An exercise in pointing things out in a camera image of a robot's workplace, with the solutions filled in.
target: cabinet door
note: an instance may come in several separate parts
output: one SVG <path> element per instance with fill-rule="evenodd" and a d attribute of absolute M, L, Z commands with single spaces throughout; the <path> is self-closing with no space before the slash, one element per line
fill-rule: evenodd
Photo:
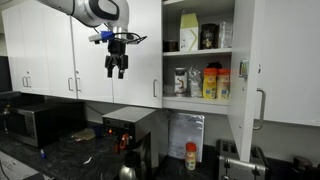
<path fill-rule="evenodd" d="M 264 3 L 264 0 L 235 1 L 228 118 L 240 160 L 246 162 L 250 157 L 259 67 L 257 33 L 261 32 Z M 239 77 L 241 60 L 250 60 L 247 80 Z"/>
<path fill-rule="evenodd" d="M 95 35 L 96 32 L 74 18 L 72 18 L 72 33 L 78 98 L 113 102 L 112 79 L 107 77 L 104 68 L 108 45 L 89 42 L 88 37 Z"/>
<path fill-rule="evenodd" d="M 129 32 L 148 36 L 138 45 L 127 45 L 129 68 L 118 79 L 114 68 L 114 102 L 162 107 L 162 1 L 128 1 Z"/>
<path fill-rule="evenodd" d="M 258 86 L 265 119 L 320 126 L 320 1 L 268 0 Z"/>
<path fill-rule="evenodd" d="M 77 98 L 71 18 L 42 5 L 51 95 Z"/>
<path fill-rule="evenodd" d="M 50 95 L 42 5 L 36 1 L 27 1 L 19 6 L 28 63 L 28 85 L 31 87 L 31 93 Z"/>
<path fill-rule="evenodd" d="M 18 6 L 2 12 L 5 39 L 10 63 L 12 89 L 29 92 L 27 87 L 27 62 L 23 44 L 20 10 Z"/>

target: jar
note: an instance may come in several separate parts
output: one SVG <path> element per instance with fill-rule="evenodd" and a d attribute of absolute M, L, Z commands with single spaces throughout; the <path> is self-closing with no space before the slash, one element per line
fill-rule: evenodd
<path fill-rule="evenodd" d="M 214 99 L 217 92 L 217 69 L 205 68 L 203 71 L 203 98 Z"/>
<path fill-rule="evenodd" d="M 218 47 L 218 26 L 215 24 L 203 24 L 201 26 L 201 49 L 213 49 Z"/>
<path fill-rule="evenodd" d="M 229 99 L 230 92 L 230 69 L 218 69 L 217 98 Z"/>
<path fill-rule="evenodd" d="M 175 68 L 174 94 L 176 96 L 186 96 L 187 84 L 187 68 Z"/>
<path fill-rule="evenodd" d="M 193 142 L 186 144 L 186 159 L 185 165 L 188 170 L 194 170 L 196 168 L 196 152 L 197 146 Z"/>

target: open cabinet door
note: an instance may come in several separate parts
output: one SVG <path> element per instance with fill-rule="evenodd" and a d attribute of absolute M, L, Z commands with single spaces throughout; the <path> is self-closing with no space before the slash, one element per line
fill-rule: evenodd
<path fill-rule="evenodd" d="M 249 162 L 259 62 L 259 36 L 265 0 L 236 0 L 228 118 L 241 161 Z M 248 78 L 239 77 L 240 62 L 249 60 Z"/>

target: coffee maker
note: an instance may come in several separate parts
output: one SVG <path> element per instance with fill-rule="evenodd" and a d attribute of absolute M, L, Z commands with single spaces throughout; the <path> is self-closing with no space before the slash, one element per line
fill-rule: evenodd
<path fill-rule="evenodd" d="M 168 120 L 162 110 L 128 106 L 102 118 L 106 134 L 115 139 L 115 152 L 140 153 L 147 177 L 152 176 L 168 152 Z"/>

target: cabinet handle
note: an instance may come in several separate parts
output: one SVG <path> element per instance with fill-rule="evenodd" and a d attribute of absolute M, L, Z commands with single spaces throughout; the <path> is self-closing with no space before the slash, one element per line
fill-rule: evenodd
<path fill-rule="evenodd" d="M 69 78 L 69 79 L 68 79 L 68 87 L 69 87 L 69 91 L 73 91 L 73 89 L 71 89 L 71 83 L 70 83 L 70 80 L 72 80 L 72 78 Z"/>
<path fill-rule="evenodd" d="M 23 86 L 23 87 L 27 87 L 27 86 L 24 84 L 24 79 L 25 79 L 25 78 L 26 78 L 26 77 L 23 77 L 23 78 L 22 78 L 22 86 Z"/>
<path fill-rule="evenodd" d="M 156 82 L 157 82 L 156 79 L 153 80 L 153 97 L 157 97 L 157 95 L 156 95 Z"/>
<path fill-rule="evenodd" d="M 27 77 L 27 87 L 30 87 L 31 88 L 31 77 Z"/>
<path fill-rule="evenodd" d="M 266 98 L 267 98 L 267 94 L 264 90 L 258 88 L 257 91 L 262 94 L 261 107 L 260 107 L 261 109 L 260 109 L 259 126 L 253 127 L 253 130 L 259 130 L 263 127 L 264 110 L 266 107 Z"/>
<path fill-rule="evenodd" d="M 80 78 L 77 78 L 77 91 L 81 92 L 81 89 L 80 89 Z"/>

